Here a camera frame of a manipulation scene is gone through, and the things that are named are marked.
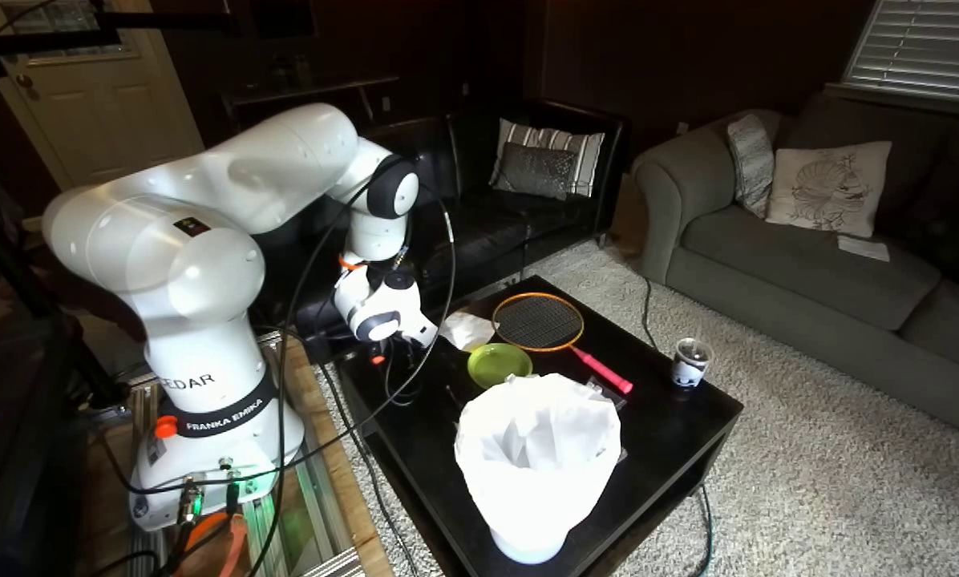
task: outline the window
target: window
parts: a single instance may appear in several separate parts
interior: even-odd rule
[[[959,0],[876,0],[845,88],[959,103]]]

